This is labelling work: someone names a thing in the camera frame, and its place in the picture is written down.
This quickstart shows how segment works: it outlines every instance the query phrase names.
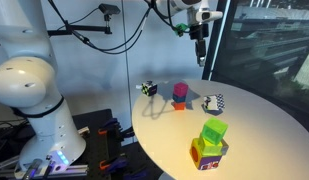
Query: stacked blocks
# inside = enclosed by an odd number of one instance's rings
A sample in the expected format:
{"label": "stacked blocks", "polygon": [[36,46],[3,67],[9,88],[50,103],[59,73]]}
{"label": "stacked blocks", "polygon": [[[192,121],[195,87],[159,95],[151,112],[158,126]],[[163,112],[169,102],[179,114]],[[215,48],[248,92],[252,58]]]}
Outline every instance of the stacked blocks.
{"label": "stacked blocks", "polygon": [[209,95],[204,97],[205,110],[222,110],[225,108],[224,98],[222,94]]}
{"label": "stacked blocks", "polygon": [[152,81],[142,83],[142,93],[147,96],[153,96],[157,93],[157,84],[153,84]]}
{"label": "stacked blocks", "polygon": [[185,109],[185,99],[188,90],[188,85],[182,82],[179,82],[174,85],[173,91],[173,106],[175,110],[184,110]]}
{"label": "stacked blocks", "polygon": [[204,124],[199,138],[192,140],[190,154],[199,170],[217,168],[229,148],[223,139],[228,125],[216,118]]}

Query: colored block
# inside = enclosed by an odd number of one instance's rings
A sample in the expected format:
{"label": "colored block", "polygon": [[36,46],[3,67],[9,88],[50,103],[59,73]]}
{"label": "colored block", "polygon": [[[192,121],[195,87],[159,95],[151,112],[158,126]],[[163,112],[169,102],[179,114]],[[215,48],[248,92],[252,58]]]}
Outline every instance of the colored block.
{"label": "colored block", "polygon": [[185,99],[186,99],[186,96],[179,97],[178,95],[173,94],[173,100],[174,100],[176,103],[185,102]]}
{"label": "colored block", "polygon": [[202,130],[202,136],[210,143],[217,145],[223,139],[228,125],[221,120],[212,117],[207,120]]}
{"label": "colored block", "polygon": [[222,142],[214,145],[203,138],[202,134],[198,139],[198,146],[200,147],[201,153],[203,156],[222,156]]}
{"label": "colored block", "polygon": [[181,102],[181,103],[174,102],[173,103],[173,106],[174,106],[175,110],[184,110],[185,109],[185,105],[186,105],[185,102]]}
{"label": "colored block", "polygon": [[221,110],[225,108],[222,94],[210,95],[204,97],[204,108],[206,110]]}
{"label": "colored block", "polygon": [[174,84],[173,94],[176,94],[179,97],[186,96],[188,90],[188,85],[182,82]]}
{"label": "colored block", "polygon": [[222,139],[221,142],[222,142],[222,144],[223,144],[223,147],[222,147],[221,152],[222,152],[222,155],[225,156],[225,155],[227,154],[228,148],[229,148],[230,146],[225,142],[224,139]]}
{"label": "colored block", "polygon": [[204,156],[202,155],[198,146],[198,138],[192,140],[190,154],[194,161],[194,164],[199,170],[207,170],[217,168],[222,156]]}
{"label": "colored block", "polygon": [[157,93],[157,84],[153,84],[151,81],[142,84],[142,93],[147,96],[152,96]]}

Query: orange block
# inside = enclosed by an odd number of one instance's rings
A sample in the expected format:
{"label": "orange block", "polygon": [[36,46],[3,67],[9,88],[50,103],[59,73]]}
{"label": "orange block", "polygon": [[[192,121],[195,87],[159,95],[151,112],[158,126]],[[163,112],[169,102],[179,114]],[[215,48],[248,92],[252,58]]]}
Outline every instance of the orange block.
{"label": "orange block", "polygon": [[185,109],[185,102],[181,102],[181,103],[173,103],[174,109],[175,110],[184,110]]}

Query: white wall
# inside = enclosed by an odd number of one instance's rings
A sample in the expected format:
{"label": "white wall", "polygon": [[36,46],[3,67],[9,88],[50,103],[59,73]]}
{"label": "white wall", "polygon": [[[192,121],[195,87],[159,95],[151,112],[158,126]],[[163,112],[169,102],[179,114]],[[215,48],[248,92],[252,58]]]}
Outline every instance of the white wall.
{"label": "white wall", "polygon": [[[117,5],[121,14],[113,15],[110,21],[112,35],[101,32],[83,32],[94,45],[111,48],[129,38],[147,4],[143,0],[54,0],[59,11],[69,22],[80,19],[100,3]],[[217,0],[210,0],[211,9],[216,9]],[[47,28],[62,26],[57,14],[47,1],[42,1]],[[174,24],[186,23],[186,13],[173,17]],[[93,13],[80,25],[104,26],[103,14]],[[73,115],[110,108],[123,129],[131,126],[132,106],[141,94],[135,85],[147,80],[200,79],[203,68],[196,64],[194,41],[185,34],[177,37],[172,30],[151,11],[144,31],[135,46],[120,55],[106,55],[84,45],[73,36],[51,37],[59,66],[57,84],[67,99]],[[6,55],[0,47],[0,63]],[[15,118],[10,110],[0,105],[0,120]]]}

